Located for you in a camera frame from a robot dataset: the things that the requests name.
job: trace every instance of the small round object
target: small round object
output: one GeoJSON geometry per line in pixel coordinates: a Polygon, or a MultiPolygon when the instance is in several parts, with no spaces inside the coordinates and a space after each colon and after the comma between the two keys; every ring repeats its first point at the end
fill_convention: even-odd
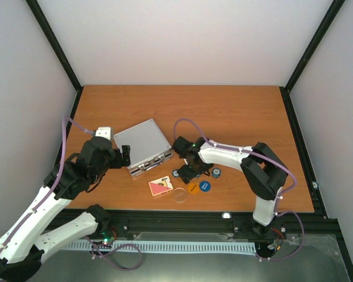
{"type": "Polygon", "coordinates": [[[200,190],[203,192],[208,192],[211,189],[211,184],[208,181],[200,182],[200,190]]]}
{"type": "Polygon", "coordinates": [[[212,170],[212,177],[214,178],[219,178],[221,175],[221,169],[219,169],[218,167],[215,167],[213,170],[212,170]]]}
{"type": "Polygon", "coordinates": [[[190,194],[196,194],[200,191],[199,185],[197,185],[196,183],[190,183],[187,186],[187,190],[190,192],[190,194]]]}
{"type": "Polygon", "coordinates": [[[172,175],[173,175],[173,177],[179,177],[178,170],[177,170],[177,169],[174,169],[174,170],[172,171],[172,175]]]}
{"type": "Polygon", "coordinates": [[[223,219],[231,219],[231,213],[230,212],[223,212],[222,214],[221,214],[221,217],[223,218],[223,219]]]}
{"type": "Polygon", "coordinates": [[[182,203],[187,198],[187,191],[181,187],[176,188],[172,192],[172,197],[177,203],[182,203]]]}
{"type": "Polygon", "coordinates": [[[312,182],[312,186],[315,190],[319,188],[319,184],[316,181],[312,182]]]}

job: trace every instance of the black metal frame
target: black metal frame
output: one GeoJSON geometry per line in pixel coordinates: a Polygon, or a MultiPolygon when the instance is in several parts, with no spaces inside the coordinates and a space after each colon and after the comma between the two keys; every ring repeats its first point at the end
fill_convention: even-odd
{"type": "MultiPolygon", "coordinates": [[[[74,117],[79,100],[82,95],[83,87],[78,82],[76,75],[73,72],[57,38],[55,37],[45,15],[42,12],[37,0],[26,0],[34,17],[42,28],[47,40],[55,51],[60,63],[62,64],[71,83],[75,87],[77,94],[72,108],[71,118],[74,117]]],[[[293,74],[291,75],[287,85],[280,87],[280,92],[285,105],[285,111],[288,115],[290,127],[293,133],[295,144],[297,146],[299,158],[302,164],[304,175],[307,181],[311,199],[314,205],[314,213],[299,213],[306,234],[333,234],[335,235],[342,258],[344,259],[349,277],[353,281],[353,265],[348,254],[347,247],[344,242],[339,224],[335,219],[328,219],[325,211],[324,203],[320,191],[314,189],[312,182],[316,182],[311,161],[308,156],[305,142],[302,137],[298,119],[294,111],[290,93],[301,76],[308,61],[314,54],[330,24],[339,12],[345,0],[333,0],[331,6],[327,10],[322,22],[311,39],[311,42],[298,62],[293,74]]],[[[60,150],[56,162],[60,160],[60,150]]],[[[65,209],[56,216],[49,225],[49,229],[57,228],[70,220],[80,215],[83,210],[65,209]]],[[[222,219],[221,213],[216,212],[167,212],[167,211],[123,211],[123,210],[108,210],[112,216],[112,220],[118,228],[118,235],[131,238],[134,234],[141,232],[198,232],[198,233],[234,233],[235,237],[239,237],[235,226],[248,221],[252,218],[252,213],[237,212],[232,213],[231,219],[222,219]]],[[[287,214],[282,217],[283,224],[288,233],[300,233],[299,223],[292,214],[287,214]]]]}

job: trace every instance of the transparent petri dish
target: transparent petri dish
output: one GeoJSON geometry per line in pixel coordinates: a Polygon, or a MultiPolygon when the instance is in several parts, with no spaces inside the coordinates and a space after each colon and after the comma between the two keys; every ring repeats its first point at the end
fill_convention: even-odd
{"type": "Polygon", "coordinates": [[[187,198],[187,191],[184,188],[176,188],[172,192],[172,197],[177,203],[182,203],[187,198]]]}

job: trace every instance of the orange round sticker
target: orange round sticker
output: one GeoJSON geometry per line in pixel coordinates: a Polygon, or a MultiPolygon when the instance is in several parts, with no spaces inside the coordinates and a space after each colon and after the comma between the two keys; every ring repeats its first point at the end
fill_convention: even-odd
{"type": "Polygon", "coordinates": [[[191,194],[196,194],[199,192],[200,188],[199,185],[197,185],[196,183],[190,183],[187,187],[187,190],[191,193],[191,194]]]}

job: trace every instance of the orange wooden surface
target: orange wooden surface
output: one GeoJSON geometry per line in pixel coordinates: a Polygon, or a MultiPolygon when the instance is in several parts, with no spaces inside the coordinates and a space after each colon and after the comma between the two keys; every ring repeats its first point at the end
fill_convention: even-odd
{"type": "MultiPolygon", "coordinates": [[[[284,104],[277,86],[86,86],[75,115],[82,126],[94,130],[112,126],[118,133],[153,118],[172,144],[174,122],[181,118],[197,122],[205,134],[217,142],[253,146],[264,142],[296,175],[298,186],[286,193],[279,210],[313,212],[309,191],[299,161],[284,104]]],[[[181,122],[178,135],[194,141],[197,130],[181,122]]],[[[72,127],[67,142],[67,156],[79,152],[89,136],[72,127]]],[[[183,203],[172,194],[153,197],[148,182],[170,176],[176,187],[187,188],[179,178],[172,177],[183,160],[172,160],[132,178],[127,168],[110,170],[100,186],[92,193],[81,193],[69,207],[86,208],[100,204],[106,209],[132,210],[195,210],[252,211],[255,195],[244,175],[229,167],[220,167],[218,179],[202,176],[199,183],[209,180],[209,192],[189,194],[183,203]]],[[[290,177],[285,187],[291,184],[290,177]]]]}

